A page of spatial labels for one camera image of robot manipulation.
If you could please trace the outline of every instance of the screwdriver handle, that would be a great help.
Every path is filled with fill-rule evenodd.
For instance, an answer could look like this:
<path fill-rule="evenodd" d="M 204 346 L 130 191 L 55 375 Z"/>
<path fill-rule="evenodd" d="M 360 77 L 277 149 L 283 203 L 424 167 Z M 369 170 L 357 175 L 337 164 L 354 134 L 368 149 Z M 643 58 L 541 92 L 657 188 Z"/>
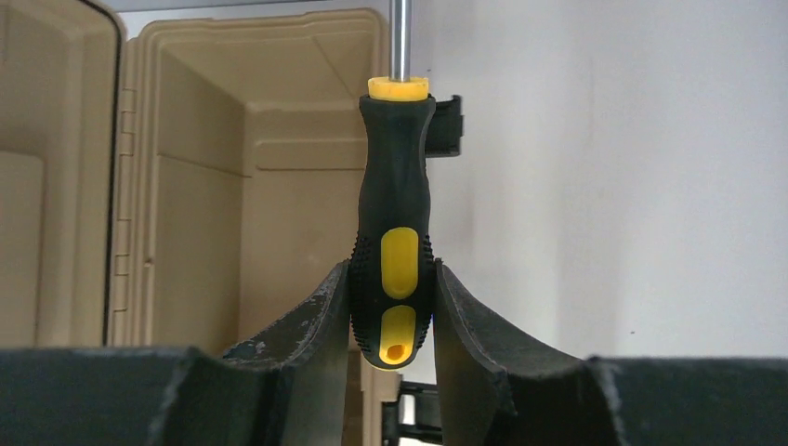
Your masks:
<path fill-rule="evenodd" d="M 348 290 L 353 332 L 374 367 L 409 364 L 432 317 L 435 263 L 429 242 L 427 128 L 436 102 L 364 96 L 367 165 Z"/>

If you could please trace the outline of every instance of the black and yellow handle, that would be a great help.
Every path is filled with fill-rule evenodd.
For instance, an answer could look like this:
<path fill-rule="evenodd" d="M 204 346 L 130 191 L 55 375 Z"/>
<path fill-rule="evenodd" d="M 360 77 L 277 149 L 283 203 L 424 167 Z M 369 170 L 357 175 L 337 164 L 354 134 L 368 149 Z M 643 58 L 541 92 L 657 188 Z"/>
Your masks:
<path fill-rule="evenodd" d="M 396 370 L 413 361 L 432 317 L 425 140 L 436 102 L 426 79 L 375 78 L 369 87 L 360 101 L 368 154 L 348 272 L 350 315 L 364 358 Z"/>

